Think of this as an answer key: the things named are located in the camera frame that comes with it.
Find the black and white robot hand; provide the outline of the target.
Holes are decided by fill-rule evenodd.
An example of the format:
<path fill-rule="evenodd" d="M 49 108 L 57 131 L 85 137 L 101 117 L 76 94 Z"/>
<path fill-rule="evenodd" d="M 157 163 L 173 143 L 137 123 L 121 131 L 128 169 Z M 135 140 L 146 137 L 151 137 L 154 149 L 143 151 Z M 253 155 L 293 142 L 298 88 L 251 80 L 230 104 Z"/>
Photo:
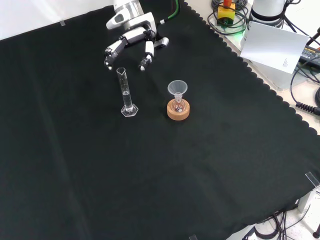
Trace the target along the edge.
<path fill-rule="evenodd" d="M 126 47 L 145 41 L 145 55 L 139 64 L 139 69 L 145 71 L 153 61 L 155 50 L 165 48 L 169 44 L 170 40 L 167 37 L 161 37 L 157 33 L 155 19 L 151 12 L 131 18 L 129 10 L 122 9 L 106 23 L 109 30 L 120 26 L 124 27 L 125 32 L 104 51 L 104 65 L 109 70 L 113 68 L 114 61 Z"/>

